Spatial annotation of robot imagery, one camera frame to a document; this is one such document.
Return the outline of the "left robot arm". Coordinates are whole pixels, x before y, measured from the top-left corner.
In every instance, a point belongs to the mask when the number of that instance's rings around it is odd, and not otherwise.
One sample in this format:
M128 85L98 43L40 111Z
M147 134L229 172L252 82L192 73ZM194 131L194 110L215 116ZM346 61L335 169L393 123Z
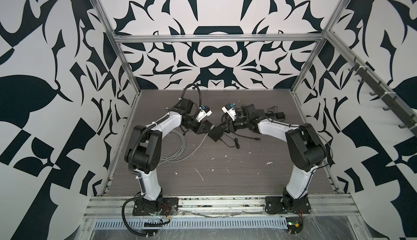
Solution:
M163 117L148 125L134 127L124 160L128 164L129 172L136 175L141 193L126 200L122 205L123 224L132 234L151 237L157 233L157 230L132 228L126 219L126 206L134 203L134 212L140 215L160 214L164 201L156 168L161 160L163 138L178 127L207 136L213 125L203 119L211 114L211 109L202 104L199 86L192 83L184 88L179 101L166 109Z

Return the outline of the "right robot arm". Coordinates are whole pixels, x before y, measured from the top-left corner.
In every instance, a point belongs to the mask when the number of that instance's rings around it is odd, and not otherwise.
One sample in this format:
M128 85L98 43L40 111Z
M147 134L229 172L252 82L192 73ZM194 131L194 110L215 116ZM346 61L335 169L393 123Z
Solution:
M328 157L328 150L311 124L291 125L284 123L285 114L274 107L256 109L253 104L240 109L232 103L222 107L226 130L235 132L248 129L254 133L268 135L287 143L293 169L290 180L281 197L266 197L265 212L284 214L309 212L308 187L316 170Z

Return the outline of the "black wall power adapter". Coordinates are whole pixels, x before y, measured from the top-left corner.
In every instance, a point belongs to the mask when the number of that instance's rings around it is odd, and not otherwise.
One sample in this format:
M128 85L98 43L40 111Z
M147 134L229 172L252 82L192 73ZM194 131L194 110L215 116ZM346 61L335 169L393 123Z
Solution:
M266 111L266 117L273 121L280 121L283 122L286 118L286 115L284 112L280 112L278 106L272 106L267 109Z

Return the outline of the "small black adapter with cable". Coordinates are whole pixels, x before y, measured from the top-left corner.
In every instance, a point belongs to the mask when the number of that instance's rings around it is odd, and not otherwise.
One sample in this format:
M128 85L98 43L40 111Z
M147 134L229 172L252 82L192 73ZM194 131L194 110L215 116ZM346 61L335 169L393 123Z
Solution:
M230 140L232 140L232 142L233 142L233 145L230 145L230 144L228 144L228 143L226 143L225 141L224 141L224 137L225 138L228 138L228 139L230 139ZM223 136L219 139L222 143L224 143L227 147L229 147L229 148L236 148L236 149L240 149L240 144L239 144L239 142L238 142L238 138L232 138L231 136L229 136L229 135L227 135L227 134L223 134Z

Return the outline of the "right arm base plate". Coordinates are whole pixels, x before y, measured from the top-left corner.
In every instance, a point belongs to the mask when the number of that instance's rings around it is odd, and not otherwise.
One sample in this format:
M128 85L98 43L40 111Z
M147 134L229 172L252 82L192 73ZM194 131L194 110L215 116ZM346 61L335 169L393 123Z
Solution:
M271 215L297 213L310 214L311 205L307 197L293 199L291 196L266 197L265 212Z

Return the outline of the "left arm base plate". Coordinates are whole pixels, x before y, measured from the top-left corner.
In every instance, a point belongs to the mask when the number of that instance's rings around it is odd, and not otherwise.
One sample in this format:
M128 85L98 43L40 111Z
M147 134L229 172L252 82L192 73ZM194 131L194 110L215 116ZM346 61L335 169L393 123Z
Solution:
M151 214L160 214L168 216L178 210L179 198L159 197L155 201L139 199L135 201L133 216L147 216Z

